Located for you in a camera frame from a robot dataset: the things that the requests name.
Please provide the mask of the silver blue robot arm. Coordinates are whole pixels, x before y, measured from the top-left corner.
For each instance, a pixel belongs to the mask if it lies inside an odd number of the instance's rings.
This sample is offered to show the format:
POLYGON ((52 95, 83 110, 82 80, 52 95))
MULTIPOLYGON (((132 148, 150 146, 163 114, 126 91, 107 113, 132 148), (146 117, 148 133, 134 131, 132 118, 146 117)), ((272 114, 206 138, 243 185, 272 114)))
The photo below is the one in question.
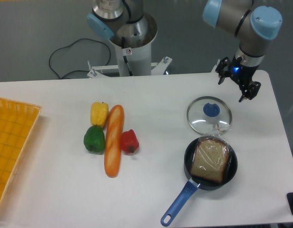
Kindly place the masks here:
MULTIPOLYGON (((241 99, 253 99, 261 86, 253 75, 279 33, 282 15, 272 7, 254 8, 251 0, 209 0, 202 17, 240 41, 232 59, 217 63, 219 82, 230 78, 239 86, 241 99)), ((151 44, 157 36, 157 23, 144 11, 141 0, 96 0, 86 19, 96 35, 114 45, 120 76, 154 72, 151 44)))

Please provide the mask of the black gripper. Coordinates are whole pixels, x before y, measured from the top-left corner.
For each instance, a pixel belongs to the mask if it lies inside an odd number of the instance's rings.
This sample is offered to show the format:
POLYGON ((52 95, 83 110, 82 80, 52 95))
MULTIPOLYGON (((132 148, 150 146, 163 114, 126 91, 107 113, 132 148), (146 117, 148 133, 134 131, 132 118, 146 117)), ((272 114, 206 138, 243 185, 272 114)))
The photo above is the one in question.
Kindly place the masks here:
POLYGON ((218 73, 218 84, 222 84, 225 78, 231 78, 235 83, 238 84, 239 89, 242 93, 239 98, 239 102, 245 99, 252 100, 258 94, 261 87, 261 83, 253 81, 252 77, 258 66, 244 66, 242 65, 242 57, 233 57, 230 62, 228 57, 218 60, 215 72, 218 73))

